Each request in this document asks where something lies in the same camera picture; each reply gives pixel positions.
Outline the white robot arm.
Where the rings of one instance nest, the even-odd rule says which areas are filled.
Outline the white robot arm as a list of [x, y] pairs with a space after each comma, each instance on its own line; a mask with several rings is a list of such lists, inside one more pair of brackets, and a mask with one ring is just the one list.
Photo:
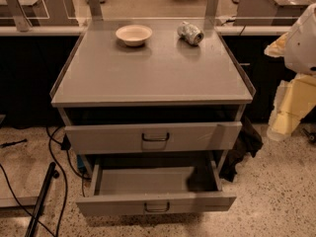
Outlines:
[[268, 138], [282, 141], [316, 107], [316, 4], [268, 45], [265, 55], [283, 57], [285, 67], [296, 73], [289, 82], [280, 81], [269, 119]]

